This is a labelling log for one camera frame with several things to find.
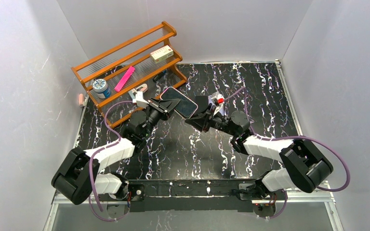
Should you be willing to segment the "black phone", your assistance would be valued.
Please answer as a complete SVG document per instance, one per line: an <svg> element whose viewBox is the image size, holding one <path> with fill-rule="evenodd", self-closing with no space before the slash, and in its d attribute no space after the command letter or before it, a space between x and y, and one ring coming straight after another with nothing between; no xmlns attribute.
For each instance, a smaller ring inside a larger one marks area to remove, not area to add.
<svg viewBox="0 0 370 231"><path fill-rule="evenodd" d="M194 101L186 97L174 87L166 88L166 90L160 95L160 98L162 100L178 101L174 110L183 119L189 119L198 109L198 105Z"/></svg>

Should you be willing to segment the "black smartphone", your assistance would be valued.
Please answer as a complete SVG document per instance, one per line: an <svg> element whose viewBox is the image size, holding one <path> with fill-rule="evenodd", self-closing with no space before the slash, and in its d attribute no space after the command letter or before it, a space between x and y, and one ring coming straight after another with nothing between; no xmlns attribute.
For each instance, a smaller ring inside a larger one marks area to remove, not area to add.
<svg viewBox="0 0 370 231"><path fill-rule="evenodd" d="M195 114L204 113L209 105L208 96L195 96L194 102L197 104L198 108Z"/></svg>

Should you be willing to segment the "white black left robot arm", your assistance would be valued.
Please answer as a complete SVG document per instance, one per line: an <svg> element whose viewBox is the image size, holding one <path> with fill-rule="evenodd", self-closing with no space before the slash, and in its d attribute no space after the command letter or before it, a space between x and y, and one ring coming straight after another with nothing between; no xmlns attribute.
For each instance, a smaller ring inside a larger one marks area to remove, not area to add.
<svg viewBox="0 0 370 231"><path fill-rule="evenodd" d="M137 102L145 108L132 113L115 141L94 149L71 149L54 174L51 185L73 204L79 205L94 196L100 206L101 194L125 194L122 189L123 177L111 173L101 174L101 170L140 153L152 129L159 121L169 119L180 104L180 99L152 98Z"/></svg>

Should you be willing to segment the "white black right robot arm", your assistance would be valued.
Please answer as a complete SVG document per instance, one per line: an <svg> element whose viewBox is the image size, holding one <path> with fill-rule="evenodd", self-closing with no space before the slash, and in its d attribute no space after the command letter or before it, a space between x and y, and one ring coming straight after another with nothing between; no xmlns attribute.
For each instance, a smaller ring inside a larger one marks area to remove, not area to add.
<svg viewBox="0 0 370 231"><path fill-rule="evenodd" d="M282 169L270 170L256 180L255 191L258 193L289 188L311 193L333 172L330 161L310 140L293 138L267 141L258 138L250 130L251 124L242 111L234 111L230 117L205 111L185 122L201 132L214 128L231 135L230 143L238 153L280 162Z"/></svg>

